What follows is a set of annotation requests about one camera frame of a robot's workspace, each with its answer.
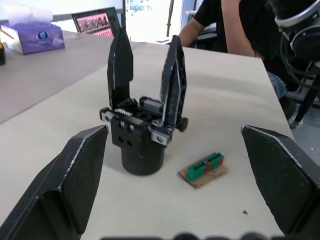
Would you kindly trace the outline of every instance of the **person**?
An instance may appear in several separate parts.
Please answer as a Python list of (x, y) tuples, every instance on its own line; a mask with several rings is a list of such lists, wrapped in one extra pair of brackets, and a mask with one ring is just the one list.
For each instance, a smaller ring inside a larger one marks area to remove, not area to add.
[(290, 77), (280, 59), (281, 33), (266, 3), (267, 0), (203, 0), (179, 36), (182, 46), (188, 47), (206, 26), (216, 23), (217, 40), (212, 50), (261, 58), (281, 99), (287, 93), (282, 79)]

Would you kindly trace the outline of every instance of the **floor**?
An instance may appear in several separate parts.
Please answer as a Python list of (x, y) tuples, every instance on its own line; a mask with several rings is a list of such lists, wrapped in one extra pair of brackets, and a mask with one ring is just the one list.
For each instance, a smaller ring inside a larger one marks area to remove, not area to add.
[[(307, 91), (303, 89), (300, 94), (290, 94), (303, 97)], [(293, 129), (292, 134), (298, 146), (320, 166), (320, 109), (311, 108), (303, 119), (303, 125)]]

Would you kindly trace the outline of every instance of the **screw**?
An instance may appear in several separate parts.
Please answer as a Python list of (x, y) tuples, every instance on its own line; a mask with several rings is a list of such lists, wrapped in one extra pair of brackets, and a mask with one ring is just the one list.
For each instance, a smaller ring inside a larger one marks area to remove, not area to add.
[(160, 136), (157, 136), (156, 139), (157, 139), (160, 143), (162, 143), (162, 142), (164, 141), (164, 140), (162, 139), (162, 137), (160, 137)]

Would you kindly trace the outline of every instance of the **black cable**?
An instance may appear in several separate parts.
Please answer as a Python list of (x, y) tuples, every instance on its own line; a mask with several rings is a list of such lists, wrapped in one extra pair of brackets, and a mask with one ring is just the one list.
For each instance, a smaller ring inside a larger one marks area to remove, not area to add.
[(299, 75), (303, 75), (303, 76), (312, 76), (312, 75), (320, 75), (320, 71), (318, 73), (311, 73), (311, 71), (300, 71), (295, 69), (288, 61), (288, 41), (287, 44), (285, 43), (285, 37), (282, 35), (281, 37), (281, 42), (280, 42), (280, 57), (281, 60), (284, 63), (284, 67), (286, 69), (286, 71), (288, 72), (289, 76), (292, 78), (293, 81), (295, 81), (297, 84), (299, 84), (300, 86), (304, 87), (304, 88), (308, 88), (308, 89), (320, 89), (319, 86), (312, 86), (309, 84), (305, 84), (303, 83), (299, 78), (297, 78), (297, 76), (294, 74), (299, 74)]

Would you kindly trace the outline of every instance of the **tissue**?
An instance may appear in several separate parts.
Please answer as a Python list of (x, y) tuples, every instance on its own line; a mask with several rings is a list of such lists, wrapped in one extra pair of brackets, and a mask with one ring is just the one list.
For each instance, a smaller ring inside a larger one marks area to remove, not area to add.
[(52, 12), (48, 9), (5, 4), (4, 10), (11, 26), (16, 24), (50, 23), (53, 20)]
[(9, 49), (32, 54), (65, 48), (61, 28), (51, 24), (50, 10), (14, 4), (8, 4), (4, 9), (9, 23), (2, 24), (1, 28), (13, 37), (6, 42)]

